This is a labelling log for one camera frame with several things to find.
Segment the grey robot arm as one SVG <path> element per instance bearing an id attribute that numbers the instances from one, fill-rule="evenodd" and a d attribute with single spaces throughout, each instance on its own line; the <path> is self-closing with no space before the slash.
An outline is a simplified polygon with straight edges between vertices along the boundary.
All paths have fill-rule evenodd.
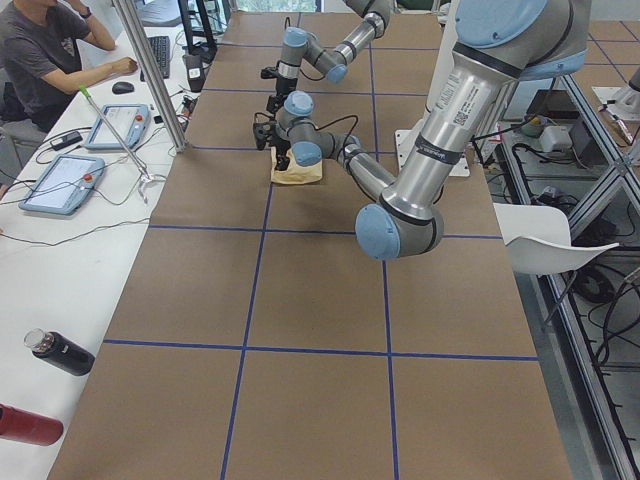
<path id="1" fill-rule="evenodd" d="M 448 19 L 456 39 L 453 67 L 424 120 L 398 175 L 388 172 L 350 134 L 319 130 L 312 98 L 297 87 L 308 63 L 333 83 L 391 17 L 386 1 L 354 1 L 360 24 L 334 49 L 289 27 L 276 66 L 263 75 L 276 82 L 268 131 L 258 147 L 274 146 L 299 166 L 337 161 L 369 197 L 355 223 L 361 249 L 377 260 L 420 255 L 440 242 L 444 222 L 436 198 L 465 147 L 508 83 L 549 79 L 579 70 L 585 61 L 591 5 L 587 1 L 462 1 Z"/>
<path id="2" fill-rule="evenodd" d="M 261 70 L 262 79 L 275 79 L 275 93 L 269 96 L 266 110 L 275 115 L 287 97 L 297 89 L 298 77 L 303 61 L 331 83 L 341 82 L 348 66 L 357 55 L 375 39 L 381 38 L 389 25 L 392 3 L 384 0 L 344 1 L 357 13 L 362 21 L 344 40 L 333 49 L 321 45 L 317 36 L 298 27 L 287 27 L 284 31 L 279 60 L 274 67 Z"/>

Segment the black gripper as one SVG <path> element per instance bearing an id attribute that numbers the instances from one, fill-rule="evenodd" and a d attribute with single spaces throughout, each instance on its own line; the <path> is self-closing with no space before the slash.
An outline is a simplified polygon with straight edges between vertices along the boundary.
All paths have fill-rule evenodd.
<path id="1" fill-rule="evenodd" d="M 288 78 L 278 76 L 276 79 L 276 95 L 270 95 L 267 101 L 266 110 L 269 113 L 277 113 L 283 105 L 283 100 L 297 89 L 298 78 Z"/>
<path id="2" fill-rule="evenodd" d="M 275 127 L 272 133 L 271 145 L 276 148 L 276 170 L 286 171 L 290 164 L 287 152 L 291 148 L 286 132 L 279 127 Z"/>

